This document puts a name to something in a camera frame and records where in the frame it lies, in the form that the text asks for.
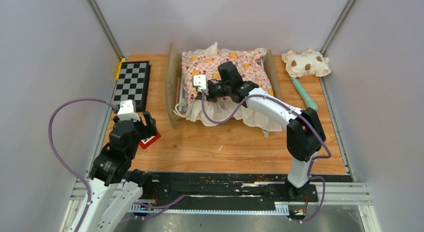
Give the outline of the pink checkered duck cushion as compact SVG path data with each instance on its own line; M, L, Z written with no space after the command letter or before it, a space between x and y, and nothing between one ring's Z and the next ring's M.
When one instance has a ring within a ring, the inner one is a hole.
M169 49L166 109L172 125L178 118L216 126L234 118L250 127L280 132L288 120L273 121L271 97L280 87L270 50L218 49L177 53Z

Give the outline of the wooden pet bed striped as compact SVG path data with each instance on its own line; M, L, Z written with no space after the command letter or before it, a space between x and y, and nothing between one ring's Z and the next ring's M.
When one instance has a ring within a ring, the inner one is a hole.
M176 42L169 45L166 65L166 83L165 83L165 105L167 115L170 120L172 128L177 128L178 115L173 112L175 105L178 102L180 94L179 79L182 75L181 68L182 53L179 51ZM270 49L265 49L265 55L262 59L264 71L273 88L273 95L282 99L281 86L279 82L278 72L274 61L273 53Z

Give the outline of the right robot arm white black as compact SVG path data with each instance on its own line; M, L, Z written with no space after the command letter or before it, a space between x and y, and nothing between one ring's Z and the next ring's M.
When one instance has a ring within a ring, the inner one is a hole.
M230 97L241 106L258 111L286 130L286 146L292 156L285 193L291 200L299 200L306 193L311 168L317 153L325 148L326 135L319 116L313 108L300 109L270 95L258 84L243 80L233 62L218 66L220 79L209 80L205 75L194 75L193 86L199 93L202 109L205 102L217 102Z

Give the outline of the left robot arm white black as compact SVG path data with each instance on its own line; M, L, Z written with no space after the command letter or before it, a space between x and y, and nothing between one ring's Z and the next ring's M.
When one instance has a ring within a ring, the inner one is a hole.
M95 158L89 173L91 191L84 197L88 210L80 208L69 231L114 231L132 204L153 193L152 175L135 169L130 171L140 142L156 136L156 120L143 112L128 120L115 117L109 142Z

